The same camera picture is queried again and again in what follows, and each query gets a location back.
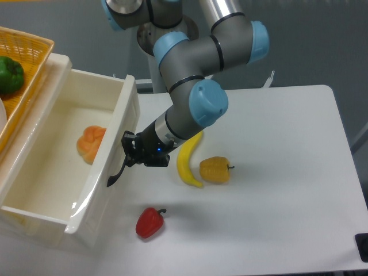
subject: blue joint cap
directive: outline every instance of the blue joint cap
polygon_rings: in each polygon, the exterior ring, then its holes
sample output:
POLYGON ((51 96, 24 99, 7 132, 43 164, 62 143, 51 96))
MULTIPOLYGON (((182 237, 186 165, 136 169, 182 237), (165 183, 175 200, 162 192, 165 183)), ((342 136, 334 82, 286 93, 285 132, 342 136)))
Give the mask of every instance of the blue joint cap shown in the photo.
POLYGON ((253 26, 253 45, 248 63, 263 59, 269 53, 270 38, 266 27, 259 21, 251 21, 253 26))
POLYGON ((160 37, 154 45, 154 56, 158 66, 166 54, 179 42, 189 40, 183 32, 170 32, 160 37))
POLYGON ((122 27, 120 27, 118 25, 118 23, 116 23, 116 21, 114 20, 113 16, 111 15, 111 12, 108 8, 108 4, 106 3, 106 0, 101 0, 101 3, 102 3, 102 7, 103 7, 103 10, 105 11, 105 14, 108 18, 108 21, 110 23, 110 26, 113 30, 117 31, 117 30, 124 30, 122 27))
POLYGON ((221 86, 211 79, 197 82, 189 95, 189 109, 195 122, 203 128, 214 124, 228 110, 229 100, 221 86))

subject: white container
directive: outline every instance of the white container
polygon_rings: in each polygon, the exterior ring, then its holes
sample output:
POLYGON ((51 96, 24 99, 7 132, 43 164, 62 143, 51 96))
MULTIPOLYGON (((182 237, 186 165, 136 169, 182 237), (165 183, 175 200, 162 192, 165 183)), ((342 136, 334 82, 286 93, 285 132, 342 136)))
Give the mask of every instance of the white container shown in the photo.
POLYGON ((2 232, 56 246, 76 236, 92 246, 124 159, 121 138, 139 118, 135 79, 71 70, 1 203, 2 232), (90 125, 107 128, 92 165, 76 150, 90 125))

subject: yellow bell pepper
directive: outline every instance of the yellow bell pepper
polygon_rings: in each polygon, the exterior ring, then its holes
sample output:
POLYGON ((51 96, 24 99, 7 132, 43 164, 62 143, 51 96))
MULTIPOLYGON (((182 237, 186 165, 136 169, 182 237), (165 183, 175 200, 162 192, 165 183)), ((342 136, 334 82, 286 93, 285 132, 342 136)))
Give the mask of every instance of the yellow bell pepper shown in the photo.
POLYGON ((201 177, 209 182, 224 183, 230 180, 230 162, 225 157, 215 156, 200 163, 201 177))

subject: yellow banana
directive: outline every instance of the yellow banana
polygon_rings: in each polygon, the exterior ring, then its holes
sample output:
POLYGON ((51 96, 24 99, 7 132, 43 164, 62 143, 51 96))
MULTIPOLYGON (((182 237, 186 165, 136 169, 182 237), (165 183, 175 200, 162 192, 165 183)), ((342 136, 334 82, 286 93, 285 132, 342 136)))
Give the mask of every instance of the yellow banana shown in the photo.
POLYGON ((177 158, 177 168, 179 172, 180 178, 184 181, 184 183, 195 186, 198 188, 202 188, 202 182, 196 180, 194 178, 193 173, 190 170, 189 162, 190 157, 195 150, 197 144, 201 141, 203 136, 203 131, 199 132, 198 134, 194 135, 188 141, 186 141, 182 148, 179 151, 178 158, 177 158))

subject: yellow basket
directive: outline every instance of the yellow basket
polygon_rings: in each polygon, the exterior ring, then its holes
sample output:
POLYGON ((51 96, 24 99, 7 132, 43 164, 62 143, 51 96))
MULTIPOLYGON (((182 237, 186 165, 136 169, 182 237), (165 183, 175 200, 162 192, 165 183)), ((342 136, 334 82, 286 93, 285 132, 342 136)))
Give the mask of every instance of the yellow basket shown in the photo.
POLYGON ((35 96, 36 83, 53 46, 52 40, 0 27, 0 56, 10 57, 24 69, 22 88, 11 95, 0 95, 7 115, 7 123, 0 130, 0 154, 28 111, 28 103, 35 96))

